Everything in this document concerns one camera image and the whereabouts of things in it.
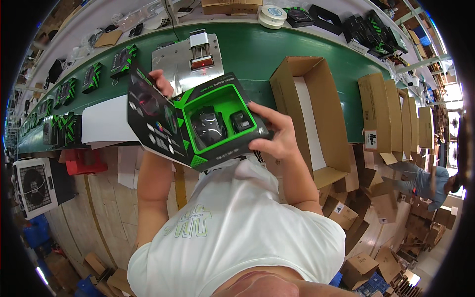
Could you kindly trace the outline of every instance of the blue crate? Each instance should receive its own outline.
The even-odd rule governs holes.
[[[359,286],[355,291],[362,293],[364,296],[371,296],[376,291],[384,294],[389,287],[389,284],[384,281],[384,278],[375,272],[367,282]]]
[[[342,281],[343,274],[341,274],[339,271],[336,273],[336,275],[333,277],[332,281],[329,283],[330,286],[338,287],[340,285],[340,282]]]

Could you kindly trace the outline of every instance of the green graphic print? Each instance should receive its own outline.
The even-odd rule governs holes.
[[[167,236],[175,229],[175,238],[191,238],[193,234],[196,237],[206,237],[206,219],[211,219],[211,212],[206,211],[205,207],[198,204],[187,211],[182,217],[171,227],[165,228]]]

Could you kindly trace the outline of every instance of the white fan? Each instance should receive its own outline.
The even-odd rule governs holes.
[[[457,137],[458,136],[458,126],[460,124],[460,114],[456,111],[452,111],[448,113],[448,121],[449,121],[449,131],[450,134]]]

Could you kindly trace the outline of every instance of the green and black box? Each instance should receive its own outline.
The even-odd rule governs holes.
[[[147,150],[202,172],[249,153],[248,145],[253,139],[271,137],[263,120],[248,109],[249,101],[233,73],[169,99],[161,94],[146,71],[133,64],[127,122]],[[203,147],[191,116],[207,106],[221,115],[227,133],[226,138]],[[249,119],[246,129],[234,129],[231,116],[236,113]]]

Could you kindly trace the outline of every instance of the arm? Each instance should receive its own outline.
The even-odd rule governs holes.
[[[163,70],[155,70],[150,75],[155,78],[157,87],[165,96],[173,94],[170,82],[163,76]],[[172,179],[171,161],[151,152],[143,154],[137,182],[139,213],[134,251],[151,242],[168,221],[167,198]]]
[[[284,194],[290,205],[323,215],[317,187],[297,146],[292,118],[254,102],[248,106],[267,119],[270,122],[268,128],[275,132],[272,140],[259,138],[251,141],[249,149],[269,153],[282,161]]]

